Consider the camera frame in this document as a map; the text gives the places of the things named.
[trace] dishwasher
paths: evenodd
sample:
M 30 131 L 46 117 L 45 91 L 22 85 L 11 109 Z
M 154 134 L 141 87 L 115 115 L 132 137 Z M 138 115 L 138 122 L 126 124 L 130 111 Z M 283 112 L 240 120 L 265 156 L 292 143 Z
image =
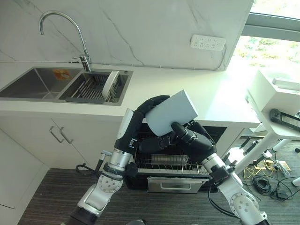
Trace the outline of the dishwasher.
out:
M 215 142 L 225 131 L 225 127 L 205 127 Z M 142 124 L 138 139 L 155 136 L 146 123 Z M 189 157 L 175 140 L 167 148 L 154 154 L 143 153 L 135 149 L 132 159 L 138 167 L 136 177 L 126 177 L 129 189 L 149 192 L 196 194 L 206 192 L 210 176 L 198 163 L 191 163 Z

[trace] window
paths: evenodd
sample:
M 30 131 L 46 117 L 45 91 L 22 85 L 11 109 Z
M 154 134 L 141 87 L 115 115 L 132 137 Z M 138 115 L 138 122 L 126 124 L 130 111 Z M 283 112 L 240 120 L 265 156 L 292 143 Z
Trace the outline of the window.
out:
M 257 67 L 300 67 L 300 0 L 254 0 L 233 58 Z
M 254 0 L 252 13 L 278 15 L 300 19 L 299 0 Z
M 241 36 L 233 59 L 244 59 L 256 67 L 300 66 L 300 42 Z

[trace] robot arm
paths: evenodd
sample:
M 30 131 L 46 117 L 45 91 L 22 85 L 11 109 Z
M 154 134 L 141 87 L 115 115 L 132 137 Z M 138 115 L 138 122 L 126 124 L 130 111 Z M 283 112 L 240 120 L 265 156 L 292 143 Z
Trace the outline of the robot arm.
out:
M 110 162 L 104 165 L 97 184 L 92 185 L 87 190 L 65 223 L 66 225 L 94 225 L 112 195 L 121 188 L 124 177 L 134 176 L 137 173 L 135 164 L 128 164 L 135 150 L 136 133 L 140 129 L 145 114 L 169 97 L 153 97 L 145 101 L 135 111 L 127 109 L 117 134 Z M 150 143 L 157 150 L 160 150 L 167 140 L 168 138 L 161 137 L 153 139 Z
M 212 181 L 227 199 L 231 211 L 240 218 L 243 225 L 270 225 L 267 214 L 259 211 L 258 202 L 243 188 L 234 168 L 225 165 L 216 154 L 214 141 L 200 124 L 192 121 L 188 128 L 185 128 L 174 122 L 172 129 L 180 138 L 184 152 L 193 161 L 205 167 Z

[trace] white cabinet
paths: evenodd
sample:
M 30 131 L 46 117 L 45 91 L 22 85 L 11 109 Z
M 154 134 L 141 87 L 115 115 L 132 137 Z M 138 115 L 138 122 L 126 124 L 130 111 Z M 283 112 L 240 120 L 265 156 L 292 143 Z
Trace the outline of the white cabinet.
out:
M 2 116 L 0 128 L 50 168 L 75 169 L 84 162 L 51 119 Z
M 0 205 L 16 209 L 42 166 L 0 129 Z
M 109 120 L 52 119 L 60 128 L 63 128 L 62 132 L 67 139 L 73 139 L 72 145 L 92 169 L 95 169 L 103 150 L 113 150 L 121 124 L 121 122 Z

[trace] electrical outlet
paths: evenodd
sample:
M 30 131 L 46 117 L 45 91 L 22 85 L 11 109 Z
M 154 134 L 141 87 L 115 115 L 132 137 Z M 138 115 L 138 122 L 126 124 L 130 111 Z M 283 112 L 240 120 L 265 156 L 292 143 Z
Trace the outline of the electrical outlet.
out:
M 212 51 L 221 51 L 224 48 L 226 39 L 194 34 L 191 38 L 191 47 Z

